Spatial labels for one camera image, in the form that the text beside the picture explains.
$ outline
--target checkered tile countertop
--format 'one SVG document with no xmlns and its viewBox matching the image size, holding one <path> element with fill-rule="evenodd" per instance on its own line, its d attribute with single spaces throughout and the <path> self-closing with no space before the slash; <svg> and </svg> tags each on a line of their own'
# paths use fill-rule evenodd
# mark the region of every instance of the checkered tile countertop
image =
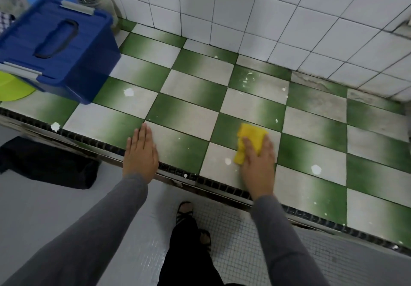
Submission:
<svg viewBox="0 0 411 286">
<path fill-rule="evenodd" d="M 259 125 L 275 144 L 281 203 L 411 247 L 401 104 L 121 23 L 121 59 L 92 104 L 36 91 L 0 107 L 120 148 L 146 121 L 161 162 L 239 189 L 236 133 Z"/>
</svg>

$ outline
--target white tiled wall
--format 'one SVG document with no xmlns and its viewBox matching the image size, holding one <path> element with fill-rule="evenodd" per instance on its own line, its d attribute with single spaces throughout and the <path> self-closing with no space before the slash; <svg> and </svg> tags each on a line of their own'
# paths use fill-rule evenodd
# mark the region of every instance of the white tiled wall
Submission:
<svg viewBox="0 0 411 286">
<path fill-rule="evenodd" d="M 114 0 L 131 21 L 411 100 L 411 0 Z"/>
</svg>

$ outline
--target person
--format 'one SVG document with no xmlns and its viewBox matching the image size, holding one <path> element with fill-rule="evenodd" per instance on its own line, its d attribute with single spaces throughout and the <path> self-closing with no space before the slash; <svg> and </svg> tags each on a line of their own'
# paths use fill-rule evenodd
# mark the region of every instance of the person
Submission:
<svg viewBox="0 0 411 286">
<path fill-rule="evenodd" d="M 273 144 L 265 136 L 260 155 L 243 138 L 246 159 L 241 174 L 254 205 L 251 216 L 273 285 L 328 285 L 273 195 Z M 127 139 L 123 178 L 103 199 L 54 240 L 42 247 L 3 286 L 96 285 L 126 231 L 144 204 L 148 183 L 158 168 L 152 131 L 146 124 Z M 192 203 L 181 203 L 177 225 L 158 285 L 223 285 L 209 255 L 210 234 L 198 229 Z"/>
</svg>

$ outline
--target gray long sleeve shirt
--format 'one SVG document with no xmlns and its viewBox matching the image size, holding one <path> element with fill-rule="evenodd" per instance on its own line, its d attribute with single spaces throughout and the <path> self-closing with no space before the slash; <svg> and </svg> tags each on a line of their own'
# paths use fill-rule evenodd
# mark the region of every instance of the gray long sleeve shirt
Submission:
<svg viewBox="0 0 411 286">
<path fill-rule="evenodd" d="M 147 198 L 141 175 L 123 178 L 102 200 L 42 247 L 3 286 L 93 286 Z M 254 202 L 251 216 L 273 285 L 328 285 L 274 196 Z"/>
</svg>

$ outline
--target yellow sponge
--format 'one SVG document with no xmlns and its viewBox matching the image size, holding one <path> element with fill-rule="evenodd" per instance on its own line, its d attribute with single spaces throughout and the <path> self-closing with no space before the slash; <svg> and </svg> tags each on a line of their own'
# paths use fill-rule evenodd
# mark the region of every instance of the yellow sponge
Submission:
<svg viewBox="0 0 411 286">
<path fill-rule="evenodd" d="M 242 123 L 237 132 L 238 149 L 234 157 L 234 163 L 239 164 L 239 165 L 242 165 L 244 163 L 244 159 L 245 159 L 245 146 L 243 143 L 244 137 L 247 137 L 251 141 L 251 143 L 253 144 L 254 150 L 256 151 L 257 155 L 259 155 L 261 148 L 263 146 L 263 139 L 266 134 L 268 134 L 268 132 L 260 127 L 249 125 L 248 123 Z"/>
</svg>

